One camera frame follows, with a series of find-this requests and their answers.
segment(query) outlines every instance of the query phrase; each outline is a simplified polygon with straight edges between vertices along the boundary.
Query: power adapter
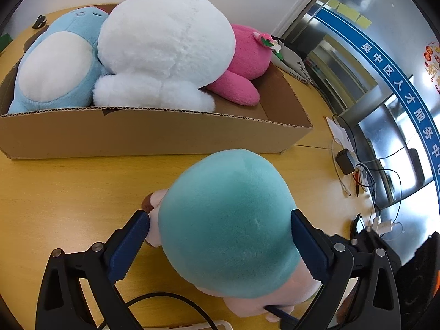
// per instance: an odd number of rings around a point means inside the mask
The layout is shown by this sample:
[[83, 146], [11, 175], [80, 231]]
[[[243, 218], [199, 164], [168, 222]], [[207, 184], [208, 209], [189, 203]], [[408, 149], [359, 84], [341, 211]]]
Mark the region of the power adapter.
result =
[[335, 160], [344, 175], [350, 175], [355, 172], [356, 161], [347, 148], [337, 153]]

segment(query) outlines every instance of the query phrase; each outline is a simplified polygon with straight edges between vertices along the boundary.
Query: wooden table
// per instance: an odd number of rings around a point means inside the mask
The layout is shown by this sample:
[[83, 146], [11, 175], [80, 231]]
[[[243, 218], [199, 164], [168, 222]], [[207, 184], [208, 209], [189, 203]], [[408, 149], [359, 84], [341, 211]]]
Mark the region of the wooden table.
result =
[[[48, 15], [51, 23], [68, 10]], [[23, 54], [28, 28], [0, 56], [0, 80]], [[286, 76], [310, 116], [315, 130], [283, 154], [264, 155], [286, 180], [297, 206], [315, 227], [348, 237], [357, 213], [371, 211], [367, 194], [346, 197], [331, 159], [331, 140], [324, 115], [330, 110], [313, 87]], [[169, 187], [203, 155], [101, 157], [11, 161], [0, 155], [0, 294], [25, 328], [35, 326], [41, 279], [51, 251], [86, 250], [105, 241], [140, 207], [145, 195]], [[350, 177], [345, 183], [354, 184]], [[82, 282], [97, 323], [102, 316]], [[199, 292], [171, 267], [162, 249], [142, 246], [127, 277], [118, 282], [127, 301], [152, 291], [181, 294], [200, 305], [214, 320], [227, 320], [235, 329], [277, 329], [264, 316], [238, 318], [223, 300]], [[301, 316], [307, 303], [294, 311]], [[132, 307], [143, 326], [202, 322], [190, 307], [173, 299], [150, 299]]]

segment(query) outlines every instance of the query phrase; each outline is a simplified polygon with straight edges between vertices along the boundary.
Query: yellow sticky note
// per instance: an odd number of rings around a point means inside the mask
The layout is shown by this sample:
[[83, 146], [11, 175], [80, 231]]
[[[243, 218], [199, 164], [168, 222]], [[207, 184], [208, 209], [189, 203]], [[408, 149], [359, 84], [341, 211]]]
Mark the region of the yellow sticky note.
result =
[[359, 18], [357, 19], [356, 23], [362, 27], [363, 29], [367, 29], [370, 27], [370, 25], [372, 24], [372, 22], [367, 19], [365, 16], [360, 15]]
[[352, 9], [351, 7], [348, 7], [343, 3], [339, 4], [339, 6], [337, 7], [337, 11], [345, 17], [351, 19], [353, 22], [355, 22], [360, 15], [360, 13], [357, 12], [355, 9]]
[[329, 2], [327, 2], [326, 5], [330, 6], [333, 9], [337, 9], [337, 7], [339, 6], [339, 1], [338, 0], [329, 0]]

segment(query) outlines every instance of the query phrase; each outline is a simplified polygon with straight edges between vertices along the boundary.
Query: metal screw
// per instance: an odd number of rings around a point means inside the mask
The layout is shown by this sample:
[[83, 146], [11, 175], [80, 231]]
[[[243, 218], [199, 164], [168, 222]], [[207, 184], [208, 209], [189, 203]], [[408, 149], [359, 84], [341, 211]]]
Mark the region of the metal screw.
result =
[[54, 257], [54, 258], [59, 257], [61, 255], [61, 253], [62, 253], [62, 249], [60, 249], [60, 248], [54, 249], [52, 251], [52, 257]]
[[376, 254], [377, 254], [379, 257], [385, 257], [385, 255], [386, 255], [385, 251], [384, 251], [382, 248], [378, 248], [378, 249], [376, 249]]
[[102, 251], [104, 248], [104, 245], [101, 242], [96, 242], [93, 246], [92, 246], [92, 251], [93, 252], [100, 252]]
[[345, 246], [342, 243], [336, 243], [334, 249], [338, 252], [345, 252]]

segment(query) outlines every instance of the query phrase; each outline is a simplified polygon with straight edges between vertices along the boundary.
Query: plush toy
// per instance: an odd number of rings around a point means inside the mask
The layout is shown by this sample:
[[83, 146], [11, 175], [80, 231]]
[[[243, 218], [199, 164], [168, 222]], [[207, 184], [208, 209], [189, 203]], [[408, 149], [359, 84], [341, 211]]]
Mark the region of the plush toy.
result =
[[291, 312], [320, 286], [293, 243], [289, 188], [267, 160], [247, 150], [215, 153], [166, 190], [148, 195], [147, 242], [202, 292], [238, 316]]
[[241, 105], [256, 105], [260, 101], [257, 89], [250, 82], [261, 77], [269, 68], [272, 50], [281, 46], [267, 33], [248, 26], [233, 24], [235, 54], [227, 71], [207, 89]]
[[91, 6], [55, 20], [23, 56], [8, 113], [89, 106], [103, 74], [97, 44], [107, 17]]
[[95, 105], [212, 112], [199, 88], [234, 51], [230, 23], [208, 0], [126, 0], [101, 29], [98, 56], [111, 75], [97, 81]]

